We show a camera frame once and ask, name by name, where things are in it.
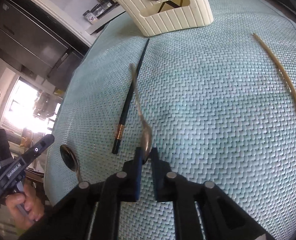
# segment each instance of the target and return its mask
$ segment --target silver spoon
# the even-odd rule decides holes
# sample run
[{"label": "silver spoon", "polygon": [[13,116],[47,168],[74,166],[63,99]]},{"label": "silver spoon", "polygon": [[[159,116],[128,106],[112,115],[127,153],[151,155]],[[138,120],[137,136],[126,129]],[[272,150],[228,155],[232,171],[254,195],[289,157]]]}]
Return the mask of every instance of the silver spoon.
[{"label": "silver spoon", "polygon": [[133,85],[133,90],[135,93],[135,102],[136,102],[136,106],[138,108],[138,115],[140,117],[140,120],[142,123],[142,128],[143,128],[141,139],[140,139],[140,147],[141,147],[141,154],[142,154],[142,156],[141,156],[142,163],[144,164],[144,163],[146,163],[146,161],[149,157],[149,153],[152,148],[152,129],[149,126],[149,124],[147,123],[147,121],[145,120],[145,118],[141,112],[138,89],[137,89],[137,73],[135,70],[135,65],[133,63],[131,63],[129,65],[129,68],[130,68],[131,74],[132,74],[132,85]]},{"label": "silver spoon", "polygon": [[77,174],[78,182],[83,182],[80,174],[79,161],[75,153],[65,144],[60,146],[60,153],[62,160],[67,165],[67,167]]}]

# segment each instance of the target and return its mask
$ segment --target light blue woven placemat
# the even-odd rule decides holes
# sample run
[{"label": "light blue woven placemat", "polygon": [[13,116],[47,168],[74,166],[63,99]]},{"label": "light blue woven placemat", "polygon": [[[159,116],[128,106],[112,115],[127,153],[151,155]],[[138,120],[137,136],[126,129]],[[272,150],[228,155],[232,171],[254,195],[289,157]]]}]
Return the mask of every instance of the light blue woven placemat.
[{"label": "light blue woven placemat", "polygon": [[[296,28],[261,0],[209,0],[214,22],[152,37],[138,77],[153,145],[173,171],[214,181],[276,239],[296,229],[296,109],[256,32],[296,87]],[[141,125],[131,103],[123,140],[114,132],[129,90],[128,64],[146,38],[127,14],[112,21],[76,70],[51,146],[45,189],[52,204],[75,185],[61,144],[76,151],[91,183],[121,170],[139,146]],[[141,199],[123,203],[121,239],[174,239],[171,203],[156,203],[150,163]]]}]

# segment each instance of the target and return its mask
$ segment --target stainless steel appliance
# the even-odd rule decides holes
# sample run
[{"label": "stainless steel appliance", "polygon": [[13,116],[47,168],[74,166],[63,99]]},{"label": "stainless steel appliance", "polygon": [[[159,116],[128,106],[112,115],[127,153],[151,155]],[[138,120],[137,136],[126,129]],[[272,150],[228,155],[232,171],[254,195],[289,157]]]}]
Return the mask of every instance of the stainless steel appliance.
[{"label": "stainless steel appliance", "polygon": [[11,0],[0,5],[0,57],[63,91],[83,55]]}]

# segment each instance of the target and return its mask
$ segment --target human hand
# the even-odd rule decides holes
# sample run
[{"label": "human hand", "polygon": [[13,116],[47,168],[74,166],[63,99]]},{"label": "human hand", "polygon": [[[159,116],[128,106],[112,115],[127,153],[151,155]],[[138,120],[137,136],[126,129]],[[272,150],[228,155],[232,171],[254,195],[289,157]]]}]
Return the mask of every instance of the human hand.
[{"label": "human hand", "polygon": [[[24,183],[23,191],[25,193],[15,193],[7,196],[6,206],[9,208],[14,218],[15,225],[19,229],[27,230],[32,226],[32,220],[38,221],[44,214],[44,206],[41,200],[36,196],[34,187],[27,181]],[[24,209],[29,213],[23,215],[16,205],[24,203]]]}]

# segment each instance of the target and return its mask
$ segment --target spoon bowl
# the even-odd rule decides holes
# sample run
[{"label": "spoon bowl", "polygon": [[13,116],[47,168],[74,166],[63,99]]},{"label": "spoon bowl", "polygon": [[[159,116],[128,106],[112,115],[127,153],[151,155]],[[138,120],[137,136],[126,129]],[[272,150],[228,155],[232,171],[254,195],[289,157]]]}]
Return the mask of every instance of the spoon bowl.
[{"label": "spoon bowl", "polygon": [[77,174],[78,182],[82,182],[80,165],[75,153],[65,144],[60,146],[60,154],[65,165]]},{"label": "spoon bowl", "polygon": [[137,76],[136,76],[136,70],[134,64],[129,65],[131,74],[132,74],[132,85],[133,90],[135,94],[135,102],[138,109],[138,115],[140,117],[140,121],[142,124],[142,135],[140,139],[140,147],[141,147],[141,154],[142,154],[142,163],[145,164],[148,160],[151,148],[152,148],[152,129],[150,125],[145,120],[141,107],[140,107],[140,101],[139,101],[139,93],[137,88]]}]

